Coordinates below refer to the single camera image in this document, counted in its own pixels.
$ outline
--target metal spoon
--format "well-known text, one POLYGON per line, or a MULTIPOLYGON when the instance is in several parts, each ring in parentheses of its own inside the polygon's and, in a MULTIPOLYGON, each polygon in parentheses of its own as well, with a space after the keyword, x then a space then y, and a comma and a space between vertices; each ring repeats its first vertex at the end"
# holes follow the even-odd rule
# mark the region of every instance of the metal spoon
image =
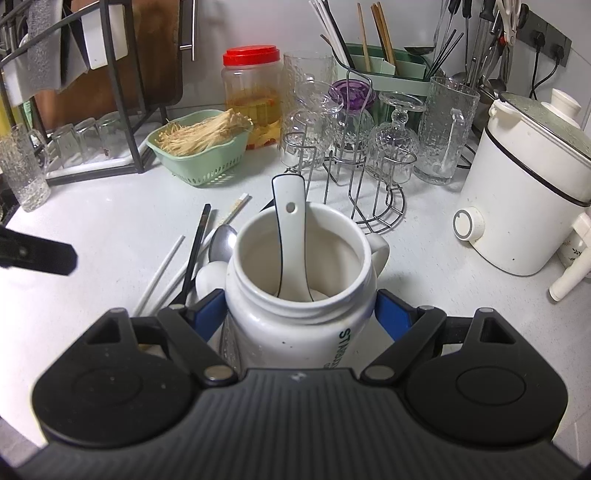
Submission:
POLYGON ((209 261, 229 262, 236 245, 237 236, 236 231, 227 223, 217 227, 209 245, 209 261))

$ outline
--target white mug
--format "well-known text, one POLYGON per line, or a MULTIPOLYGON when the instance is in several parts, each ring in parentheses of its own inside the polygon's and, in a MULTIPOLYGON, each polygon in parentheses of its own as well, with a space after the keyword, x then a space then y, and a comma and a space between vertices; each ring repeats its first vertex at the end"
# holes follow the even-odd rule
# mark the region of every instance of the white mug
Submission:
POLYGON ((281 249, 275 209, 240 231, 225 284, 220 263, 196 278, 201 298, 223 286, 244 368, 335 368, 374 310, 377 276, 389 245, 365 235, 353 220, 318 203, 306 208, 306 273, 310 290, 327 298, 297 302, 276 297, 281 249))

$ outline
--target plug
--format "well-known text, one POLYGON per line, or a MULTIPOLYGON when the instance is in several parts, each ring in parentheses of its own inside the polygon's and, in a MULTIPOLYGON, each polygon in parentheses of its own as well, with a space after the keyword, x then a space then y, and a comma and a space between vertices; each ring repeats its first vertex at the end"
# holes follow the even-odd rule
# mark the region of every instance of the plug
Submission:
POLYGON ((554 54, 554 59, 556 63, 560 63, 564 58, 564 47, 562 45, 554 44, 552 46, 552 53, 554 54))
POLYGON ((541 50, 546 45, 546 36, 540 31, 533 31, 531 34, 536 50, 541 50))

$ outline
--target scissors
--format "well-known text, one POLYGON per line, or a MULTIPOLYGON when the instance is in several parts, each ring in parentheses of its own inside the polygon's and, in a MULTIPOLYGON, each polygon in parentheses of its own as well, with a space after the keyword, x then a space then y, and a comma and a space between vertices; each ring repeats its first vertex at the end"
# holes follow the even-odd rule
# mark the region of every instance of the scissors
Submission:
POLYGON ((515 45, 515 38, 517 37, 521 0, 496 0, 496 7, 499 9, 501 19, 503 20, 505 40, 507 45, 512 47, 515 45))

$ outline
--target rice cooker knob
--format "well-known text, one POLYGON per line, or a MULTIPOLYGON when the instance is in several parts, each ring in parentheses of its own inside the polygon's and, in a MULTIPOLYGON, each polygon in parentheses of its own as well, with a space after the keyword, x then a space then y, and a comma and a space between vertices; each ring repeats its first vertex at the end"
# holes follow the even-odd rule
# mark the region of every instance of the rice cooker knob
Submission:
POLYGON ((475 207, 459 209, 453 217, 453 231, 460 240, 478 240, 484 233, 484 218, 475 207))

